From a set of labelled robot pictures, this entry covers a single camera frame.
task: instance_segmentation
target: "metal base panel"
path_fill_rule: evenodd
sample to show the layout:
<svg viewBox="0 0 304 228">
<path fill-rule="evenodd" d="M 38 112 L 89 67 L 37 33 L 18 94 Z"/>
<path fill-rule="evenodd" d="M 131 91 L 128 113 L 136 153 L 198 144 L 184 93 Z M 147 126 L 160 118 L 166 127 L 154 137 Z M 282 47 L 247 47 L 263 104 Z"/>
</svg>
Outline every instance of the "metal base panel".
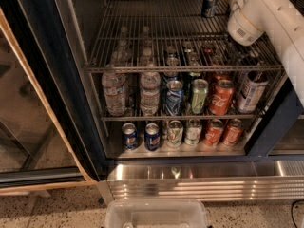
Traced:
<svg viewBox="0 0 304 228">
<path fill-rule="evenodd" d="M 107 183 L 114 200 L 303 199 L 304 161 L 117 165 Z"/>
</svg>

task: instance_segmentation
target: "floor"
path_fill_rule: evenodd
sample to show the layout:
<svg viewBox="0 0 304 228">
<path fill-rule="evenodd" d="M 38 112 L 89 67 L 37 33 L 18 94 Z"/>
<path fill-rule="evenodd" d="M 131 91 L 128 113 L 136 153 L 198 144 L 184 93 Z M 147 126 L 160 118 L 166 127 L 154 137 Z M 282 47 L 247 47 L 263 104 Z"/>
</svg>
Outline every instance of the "floor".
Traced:
<svg viewBox="0 0 304 228">
<path fill-rule="evenodd" d="M 49 198 L 0 197 L 2 228 L 103 228 L 106 206 L 99 203 L 95 186 L 57 189 Z M 213 228 L 294 227 L 292 200 L 204 203 L 208 226 Z M 294 220 L 301 226 L 304 203 L 294 207 Z"/>
</svg>

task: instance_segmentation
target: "red can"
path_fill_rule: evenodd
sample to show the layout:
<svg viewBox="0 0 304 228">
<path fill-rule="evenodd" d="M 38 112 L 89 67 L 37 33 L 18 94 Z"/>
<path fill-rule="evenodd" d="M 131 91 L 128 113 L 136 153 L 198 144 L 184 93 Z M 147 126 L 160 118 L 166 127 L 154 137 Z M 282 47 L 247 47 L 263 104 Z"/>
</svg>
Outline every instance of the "red can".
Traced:
<svg viewBox="0 0 304 228">
<path fill-rule="evenodd" d="M 220 136 L 224 130 L 224 123 L 219 119 L 213 119 L 209 122 L 203 142 L 214 147 L 218 144 Z"/>
<path fill-rule="evenodd" d="M 209 111 L 217 116 L 225 115 L 233 94 L 234 85 L 230 80 L 217 81 L 211 96 Z"/>
<path fill-rule="evenodd" d="M 243 130 L 243 123 L 240 119 L 230 120 L 222 135 L 222 143 L 230 147 L 236 145 Z"/>
</svg>

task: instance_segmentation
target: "pepsi can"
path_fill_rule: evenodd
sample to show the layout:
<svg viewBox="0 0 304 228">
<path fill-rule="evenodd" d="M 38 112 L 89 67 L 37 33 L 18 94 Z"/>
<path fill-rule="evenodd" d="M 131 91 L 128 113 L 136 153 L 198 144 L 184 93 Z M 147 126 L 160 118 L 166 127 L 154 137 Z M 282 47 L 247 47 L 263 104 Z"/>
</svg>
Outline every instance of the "pepsi can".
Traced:
<svg viewBox="0 0 304 228">
<path fill-rule="evenodd" d="M 181 81 L 170 81 L 165 94 L 165 113 L 168 116 L 179 116 L 183 97 L 183 84 Z"/>
<path fill-rule="evenodd" d="M 133 123 L 126 123 L 122 127 L 123 146 L 127 150 L 134 150 L 138 147 L 137 130 Z"/>
<path fill-rule="evenodd" d="M 160 129 L 155 123 L 149 123 L 144 131 L 144 146 L 149 151 L 155 151 L 160 146 Z"/>
</svg>

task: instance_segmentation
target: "clear plastic bin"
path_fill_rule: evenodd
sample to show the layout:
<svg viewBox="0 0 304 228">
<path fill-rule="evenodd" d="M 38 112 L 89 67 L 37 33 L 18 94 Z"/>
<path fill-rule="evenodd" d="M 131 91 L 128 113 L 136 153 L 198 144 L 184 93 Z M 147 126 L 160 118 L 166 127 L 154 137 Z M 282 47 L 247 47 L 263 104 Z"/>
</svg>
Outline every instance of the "clear plastic bin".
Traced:
<svg viewBox="0 0 304 228">
<path fill-rule="evenodd" d="M 196 200 L 138 199 L 112 201 L 105 228 L 206 228 L 206 211 Z"/>
</svg>

